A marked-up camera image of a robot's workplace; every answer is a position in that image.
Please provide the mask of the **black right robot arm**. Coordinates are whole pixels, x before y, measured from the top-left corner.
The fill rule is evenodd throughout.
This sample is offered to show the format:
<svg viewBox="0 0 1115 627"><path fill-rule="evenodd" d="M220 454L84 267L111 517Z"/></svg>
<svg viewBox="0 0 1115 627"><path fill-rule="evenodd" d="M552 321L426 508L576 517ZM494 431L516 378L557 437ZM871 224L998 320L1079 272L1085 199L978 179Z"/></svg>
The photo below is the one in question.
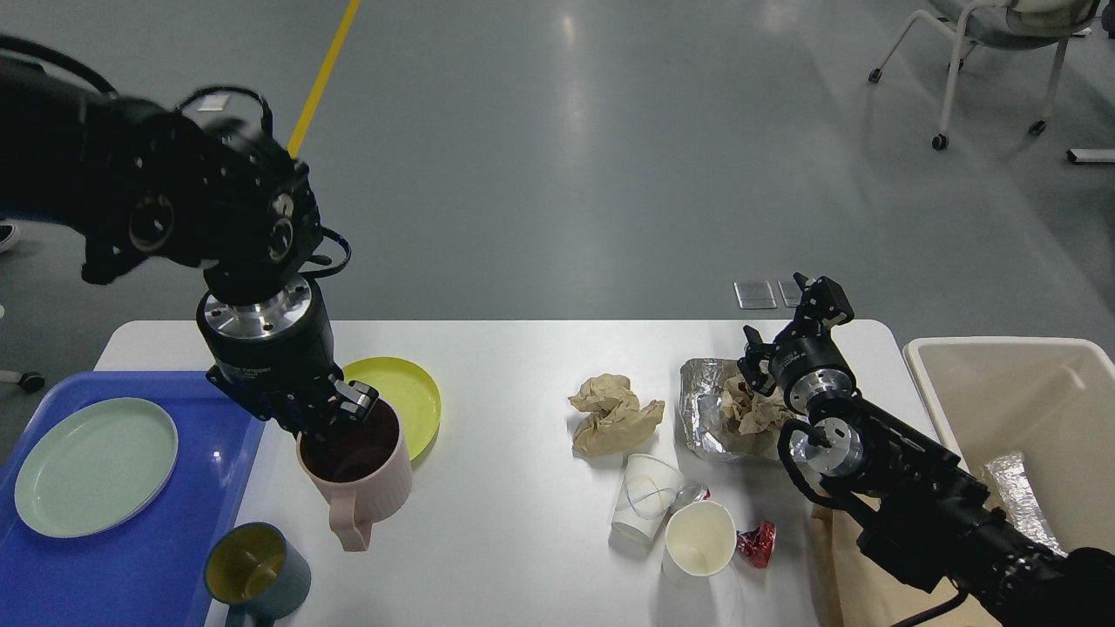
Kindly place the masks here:
<svg viewBox="0 0 1115 627"><path fill-rule="evenodd" d="M772 341L745 327L738 368L758 395L780 393L793 417L776 451L813 504L861 525L856 544L900 583L932 591L948 579L956 598L904 620L928 623L973 597L1004 626L1098 626L1112 618L1112 553L1066 556L1036 543L956 453L865 401L832 329L854 310L841 284L794 273L794 317Z"/></svg>

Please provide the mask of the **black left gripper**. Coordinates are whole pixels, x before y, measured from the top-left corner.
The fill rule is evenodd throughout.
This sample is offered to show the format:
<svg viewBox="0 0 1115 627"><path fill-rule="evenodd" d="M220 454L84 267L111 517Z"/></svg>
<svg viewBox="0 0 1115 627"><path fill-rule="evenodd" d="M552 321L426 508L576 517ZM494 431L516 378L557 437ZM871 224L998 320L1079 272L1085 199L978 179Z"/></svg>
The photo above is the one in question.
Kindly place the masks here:
<svg viewBox="0 0 1115 627"><path fill-rule="evenodd" d="M359 428L380 401L367 382L340 380L320 287L303 274L253 306L206 295L196 320L215 361L210 380L251 416L295 436L329 441L334 430Z"/></svg>

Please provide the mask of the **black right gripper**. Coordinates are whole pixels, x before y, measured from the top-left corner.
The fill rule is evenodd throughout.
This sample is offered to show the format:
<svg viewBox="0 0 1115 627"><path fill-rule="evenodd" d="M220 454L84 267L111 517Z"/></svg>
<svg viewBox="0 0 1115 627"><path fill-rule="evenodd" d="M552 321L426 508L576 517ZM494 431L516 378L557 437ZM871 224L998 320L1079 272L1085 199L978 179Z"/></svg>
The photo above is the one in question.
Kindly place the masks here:
<svg viewBox="0 0 1115 627"><path fill-rule="evenodd" d="M808 415L820 402L852 398L856 379L831 329L855 319L843 287L826 274L811 279L794 273L801 290L791 329L776 334L770 343L752 326L741 327L745 349L737 360L741 377L756 394L783 394L787 408Z"/></svg>

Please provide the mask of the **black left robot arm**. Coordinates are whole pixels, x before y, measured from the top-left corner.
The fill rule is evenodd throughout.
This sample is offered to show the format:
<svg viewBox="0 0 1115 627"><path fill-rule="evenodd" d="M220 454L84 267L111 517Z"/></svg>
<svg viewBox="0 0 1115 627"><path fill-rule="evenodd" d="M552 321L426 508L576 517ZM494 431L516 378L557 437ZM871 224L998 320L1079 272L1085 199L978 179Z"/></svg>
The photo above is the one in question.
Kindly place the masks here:
<svg viewBox="0 0 1115 627"><path fill-rule="evenodd" d="M42 44L3 36L3 216L70 226L81 278L108 284L151 258L203 271L198 332L209 382L248 413L329 442L379 395L345 382L318 284L342 263L309 166L274 138L251 89L215 84L171 110L116 91Z"/></svg>

